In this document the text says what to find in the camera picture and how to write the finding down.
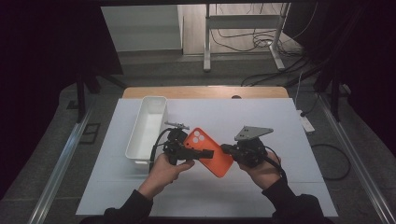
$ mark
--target aluminum rail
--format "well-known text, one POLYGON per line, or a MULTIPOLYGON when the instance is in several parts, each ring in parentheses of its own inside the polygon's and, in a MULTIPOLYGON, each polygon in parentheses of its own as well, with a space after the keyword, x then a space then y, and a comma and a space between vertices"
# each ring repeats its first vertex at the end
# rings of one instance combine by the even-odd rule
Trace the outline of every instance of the aluminum rail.
POLYGON ((80 123, 76 123, 75 127, 73 128, 73 131, 71 132, 69 139, 64 146, 64 150, 62 151, 62 154, 59 157, 59 160, 57 161, 51 176, 49 177, 49 181, 41 193, 41 196, 35 206, 35 210, 33 210, 33 213, 28 221, 29 224, 38 224, 44 222, 47 213, 50 210, 50 206, 52 205, 53 199, 58 192, 58 188, 64 179, 64 174, 66 173, 67 167, 76 150, 79 138, 84 132, 85 126, 87 125, 91 116, 95 101, 96 97, 93 96, 82 121, 80 123))
POLYGON ((395 224, 395 216, 392 214, 392 211, 389 208, 387 201, 385 200, 384 195, 379 189, 378 185, 374 182, 371 175, 368 173, 366 167, 364 166, 361 157, 359 156, 356 148, 353 146, 352 142, 349 140, 347 136, 347 132, 344 130, 341 122, 337 122, 332 115, 330 108, 330 104, 327 101, 326 97, 319 96, 319 103, 325 112, 332 128, 337 135, 338 140, 340 141, 345 153, 348 155, 352 166, 361 181, 362 186, 367 192, 376 212, 381 218, 382 223, 391 223, 395 224))

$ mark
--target wall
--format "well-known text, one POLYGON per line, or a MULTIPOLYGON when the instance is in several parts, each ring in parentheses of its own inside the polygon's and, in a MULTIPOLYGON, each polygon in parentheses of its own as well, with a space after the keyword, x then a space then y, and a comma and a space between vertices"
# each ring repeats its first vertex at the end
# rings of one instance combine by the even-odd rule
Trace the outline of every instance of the wall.
POLYGON ((118 52, 181 49, 177 6, 102 7, 118 52))

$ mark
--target black curtain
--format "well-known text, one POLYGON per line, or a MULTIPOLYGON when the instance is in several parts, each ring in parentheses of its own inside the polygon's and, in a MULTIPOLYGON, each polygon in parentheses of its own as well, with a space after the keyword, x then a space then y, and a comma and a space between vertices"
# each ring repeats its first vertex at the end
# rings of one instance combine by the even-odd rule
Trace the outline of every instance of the black curtain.
POLYGON ((0 4, 0 198, 50 124, 61 90, 78 73, 86 81, 122 74, 101 8, 49 2, 0 4))
POLYGON ((396 156, 396 1, 371 1, 341 55, 348 101, 396 156))

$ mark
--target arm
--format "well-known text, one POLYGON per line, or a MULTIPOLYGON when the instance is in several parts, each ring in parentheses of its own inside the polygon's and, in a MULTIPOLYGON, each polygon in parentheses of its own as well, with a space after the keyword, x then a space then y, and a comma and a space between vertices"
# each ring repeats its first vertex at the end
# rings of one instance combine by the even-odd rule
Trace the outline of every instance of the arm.
MULTIPOLYGON (((272 152, 268 152, 268 157, 277 161, 272 152)), ((250 175, 253 182, 262 189, 262 194, 274 205, 275 223, 325 223, 318 199, 306 194, 296 196, 270 163, 263 162, 254 168, 239 164, 239 167, 250 175)))
POLYGON ((138 190, 134 190, 120 209, 107 208, 100 217, 88 217, 80 224, 135 224, 146 220, 153 205, 153 198, 163 189, 177 180, 178 175, 189 170, 194 161, 185 161, 180 165, 171 165, 165 154, 161 154, 154 163, 151 172, 138 190))

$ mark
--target gray carpet floor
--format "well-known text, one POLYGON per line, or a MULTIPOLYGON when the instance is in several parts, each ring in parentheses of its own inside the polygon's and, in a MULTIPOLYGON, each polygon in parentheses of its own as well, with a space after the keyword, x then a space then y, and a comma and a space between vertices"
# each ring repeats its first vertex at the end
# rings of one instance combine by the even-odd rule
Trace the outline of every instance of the gray carpet floor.
MULTIPOLYGON (((203 71, 200 57, 183 56, 149 56, 134 60, 135 56, 121 55, 120 60, 124 75, 113 77, 128 86, 202 86, 233 85, 251 75, 275 72, 275 64, 269 55, 214 56, 212 71, 203 71)), ((285 64, 292 64, 297 58, 285 58, 285 64)), ((291 78, 300 75, 274 77, 260 83, 263 86, 282 86, 291 78)), ((316 77, 304 80, 300 88, 297 85, 288 88, 288 93, 295 99, 297 107, 309 110, 317 96, 312 89, 316 77)), ((99 133, 92 144, 79 144, 70 161, 64 180, 55 196, 44 223, 78 223, 82 217, 75 216, 79 200, 90 178, 96 157, 106 136, 114 108, 121 98, 123 89, 116 84, 99 77, 101 92, 89 123, 100 123, 99 133)), ((50 177, 64 145, 75 125, 78 112, 67 109, 71 101, 77 100, 76 86, 64 89, 60 95, 58 110, 48 127, 46 134, 38 144, 35 153, 26 163, 5 198, 0 202, 1 223, 26 223, 50 177)), ((362 161, 369 173, 380 187, 388 201, 389 208, 396 211, 396 160, 386 146, 371 129, 356 115, 348 105, 347 98, 340 98, 340 118, 349 138, 359 151, 362 161)), ((316 129, 309 134, 309 142, 314 144, 331 144, 340 147, 330 122, 318 105, 307 115, 316 129)), ((83 135, 81 141, 89 142, 91 135, 83 135)), ((341 153, 329 147, 313 149, 319 168, 324 176, 339 176, 347 169, 347 161, 341 153)), ((355 171, 339 181, 326 181, 333 203, 339 217, 332 218, 334 223, 381 223, 367 192, 362 187, 355 171)))

